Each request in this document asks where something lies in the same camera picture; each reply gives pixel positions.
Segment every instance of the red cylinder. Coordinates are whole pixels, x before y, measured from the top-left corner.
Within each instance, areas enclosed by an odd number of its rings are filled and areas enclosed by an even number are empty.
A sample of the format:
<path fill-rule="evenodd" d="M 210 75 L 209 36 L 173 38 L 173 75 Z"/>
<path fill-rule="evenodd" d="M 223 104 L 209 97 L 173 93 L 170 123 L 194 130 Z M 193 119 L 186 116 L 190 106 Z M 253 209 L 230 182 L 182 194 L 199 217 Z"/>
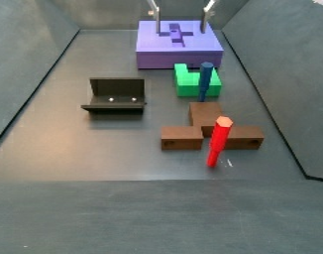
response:
<path fill-rule="evenodd" d="M 217 166 L 219 154 L 226 147 L 233 125 L 234 121 L 230 117 L 221 116 L 217 120 L 217 125 L 210 142 L 211 151 L 207 161 L 207 165 L 211 168 Z"/>

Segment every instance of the gray floor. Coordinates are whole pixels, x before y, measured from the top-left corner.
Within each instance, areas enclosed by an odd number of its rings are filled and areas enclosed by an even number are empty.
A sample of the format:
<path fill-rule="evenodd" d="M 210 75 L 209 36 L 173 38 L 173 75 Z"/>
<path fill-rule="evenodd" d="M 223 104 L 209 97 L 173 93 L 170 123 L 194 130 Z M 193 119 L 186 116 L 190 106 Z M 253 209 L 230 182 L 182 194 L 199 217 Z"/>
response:
<path fill-rule="evenodd" d="M 0 254 L 323 254 L 323 183 L 0 184 Z"/>
<path fill-rule="evenodd" d="M 237 125 L 258 125 L 258 151 L 225 151 L 206 167 L 202 151 L 161 150 L 161 127 L 189 125 L 189 102 L 178 98 L 174 72 L 137 70 L 137 31 L 82 31 L 35 98 L 0 142 L 0 181 L 301 180 L 301 171 L 262 106 L 238 59 L 226 54 L 219 101 Z M 90 117 L 89 78 L 142 76 L 147 106 L 142 118 Z"/>
<path fill-rule="evenodd" d="M 219 101 L 266 139 L 209 171 L 209 141 L 161 151 L 159 128 L 187 124 L 194 99 L 175 96 L 173 70 L 137 71 L 135 34 L 81 33 L 0 142 L 0 254 L 323 254 L 323 183 L 304 179 L 225 39 Z M 87 79 L 131 75 L 143 117 L 91 118 Z"/>

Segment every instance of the green block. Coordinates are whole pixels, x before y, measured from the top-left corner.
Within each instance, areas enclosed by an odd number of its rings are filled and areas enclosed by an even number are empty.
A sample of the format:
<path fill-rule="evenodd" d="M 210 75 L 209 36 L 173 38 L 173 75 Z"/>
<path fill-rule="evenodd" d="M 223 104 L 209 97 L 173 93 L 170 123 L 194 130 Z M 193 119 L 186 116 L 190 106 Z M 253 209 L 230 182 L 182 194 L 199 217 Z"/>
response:
<path fill-rule="evenodd" d="M 175 64 L 177 91 L 181 97 L 199 96 L 199 72 L 189 72 L 185 63 Z M 222 89 L 222 81 L 217 70 L 213 70 L 210 89 L 207 96 L 219 96 Z"/>

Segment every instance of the purple block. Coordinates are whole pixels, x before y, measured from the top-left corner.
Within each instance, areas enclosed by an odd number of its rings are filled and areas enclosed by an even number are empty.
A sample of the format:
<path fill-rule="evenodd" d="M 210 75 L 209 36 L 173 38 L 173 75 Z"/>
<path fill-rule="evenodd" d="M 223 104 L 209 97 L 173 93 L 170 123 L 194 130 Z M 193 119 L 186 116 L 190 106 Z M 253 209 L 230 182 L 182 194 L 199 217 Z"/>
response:
<path fill-rule="evenodd" d="M 171 28 L 179 24 L 182 46 L 175 44 Z M 201 21 L 162 21 L 161 35 L 155 33 L 155 21 L 141 21 L 137 39 L 138 68 L 174 68 L 175 64 L 201 67 L 203 62 L 221 66 L 223 48 L 209 24 L 201 32 Z"/>

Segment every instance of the wooden block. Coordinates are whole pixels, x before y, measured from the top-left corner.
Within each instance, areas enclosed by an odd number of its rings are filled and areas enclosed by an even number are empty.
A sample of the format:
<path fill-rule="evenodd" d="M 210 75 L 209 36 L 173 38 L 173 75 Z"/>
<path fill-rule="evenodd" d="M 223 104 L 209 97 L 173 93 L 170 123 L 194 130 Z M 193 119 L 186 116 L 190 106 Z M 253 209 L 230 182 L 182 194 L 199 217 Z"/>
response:
<path fill-rule="evenodd" d="M 201 127 L 162 127 L 162 150 L 201 150 L 203 140 Z"/>
<path fill-rule="evenodd" d="M 264 141 L 264 133 L 257 126 L 233 126 L 225 150 L 258 149 Z"/>
<path fill-rule="evenodd" d="M 206 138 L 211 137 L 217 120 L 222 115 L 219 102 L 190 102 L 190 123 L 202 128 Z"/>

